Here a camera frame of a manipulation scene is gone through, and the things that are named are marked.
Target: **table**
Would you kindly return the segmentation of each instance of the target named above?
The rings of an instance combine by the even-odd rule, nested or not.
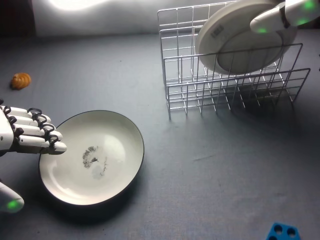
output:
[[[0,96],[53,124],[81,112],[130,118],[145,142],[143,166],[119,199],[90,212],[55,202],[39,155],[7,153],[0,178],[25,200],[0,216],[1,240],[262,240],[274,222],[320,236],[320,31],[300,30],[297,68],[311,68],[294,109],[273,114],[210,108],[169,121],[157,35],[2,39]],[[18,72],[29,87],[11,91]]]

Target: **white wall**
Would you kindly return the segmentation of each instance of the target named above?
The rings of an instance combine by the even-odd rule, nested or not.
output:
[[[157,33],[158,10],[219,2],[223,0],[106,0],[75,11],[61,10],[50,0],[32,0],[32,5],[36,33],[46,37]]]

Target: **metal wire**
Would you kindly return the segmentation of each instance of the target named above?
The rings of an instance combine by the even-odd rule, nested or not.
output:
[[[170,119],[173,110],[183,109],[188,115],[188,109],[199,108],[202,114],[206,106],[213,106],[215,112],[220,106],[228,106],[232,110],[236,101],[246,108],[249,102],[256,102],[260,106],[270,101],[275,107],[280,99],[289,99],[292,103],[297,99],[310,72],[309,68],[294,69],[303,47],[302,43],[195,54],[196,37],[203,24],[217,10],[233,2],[235,1],[158,11],[162,75]],[[284,52],[289,47],[290,51],[295,50],[297,53],[294,52],[294,55],[286,58]],[[256,72],[248,72],[255,51],[266,50],[262,57],[265,65],[270,50],[276,48],[281,48],[277,62],[272,62]],[[234,56],[241,52],[248,53],[246,72],[233,75]],[[217,60],[223,54],[231,54],[228,74],[224,76],[215,72]],[[212,56],[213,71],[201,63],[202,56]],[[289,70],[281,70],[283,65]]]

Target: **green light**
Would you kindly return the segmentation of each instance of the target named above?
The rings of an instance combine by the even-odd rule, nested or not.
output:
[[[6,205],[6,207],[8,209],[15,209],[18,206],[19,206],[19,204],[18,204],[18,202],[16,200],[12,200],[12,201],[8,202],[7,205]]]
[[[265,28],[258,29],[258,33],[260,33],[260,34],[265,34],[266,32],[267,32],[267,29],[265,29]]]
[[[316,7],[316,4],[313,0],[309,0],[304,4],[304,9],[306,10],[311,10],[314,9]]]
[[[306,24],[307,22],[309,22],[307,18],[300,18],[297,22],[297,25]]]

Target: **robotic hand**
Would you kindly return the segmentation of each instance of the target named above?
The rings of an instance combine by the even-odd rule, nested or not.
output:
[[[250,28],[256,33],[271,33],[299,26],[320,17],[320,0],[286,0],[255,17]]]
[[[62,134],[41,110],[2,106],[3,102],[0,99],[0,157],[7,152],[58,155],[67,150],[60,142]],[[0,182],[0,212],[16,213],[23,206],[24,200]]]

